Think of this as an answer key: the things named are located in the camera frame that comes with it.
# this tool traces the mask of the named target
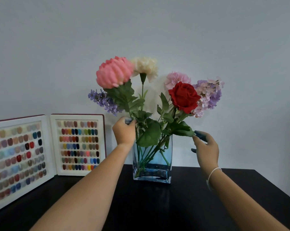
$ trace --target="table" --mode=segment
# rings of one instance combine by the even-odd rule
[[[223,171],[290,229],[288,195],[255,170]],[[81,178],[55,176],[1,209],[0,230],[29,230]],[[219,198],[208,190],[200,168],[173,167],[171,184],[162,184],[134,181],[132,165],[124,165],[103,230],[239,229]]]

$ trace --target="nail swatch book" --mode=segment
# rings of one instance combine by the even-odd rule
[[[0,209],[56,174],[85,176],[105,157],[101,114],[52,114],[2,120]]]

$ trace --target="rectangular vase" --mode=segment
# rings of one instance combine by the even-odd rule
[[[150,147],[140,147],[134,143],[132,150],[134,180],[171,182],[172,136],[162,136],[158,145]]]

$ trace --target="white bracelet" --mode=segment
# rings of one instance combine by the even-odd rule
[[[216,169],[219,169],[219,170],[222,171],[222,169],[219,168],[219,167],[214,168],[214,169],[211,171],[211,173],[209,174],[208,179],[206,180],[206,183],[207,183],[208,189],[209,189],[210,191],[214,191],[214,189],[213,189],[212,186],[210,185],[210,183],[209,183],[209,179],[210,179],[210,176],[212,175],[212,173],[213,173]]]

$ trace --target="white carnation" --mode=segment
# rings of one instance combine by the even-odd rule
[[[158,67],[157,67],[157,59],[142,57],[135,57],[130,60],[134,65],[134,72],[132,76],[137,76],[140,73],[147,74],[147,78],[149,82],[153,82],[155,78],[158,77]]]

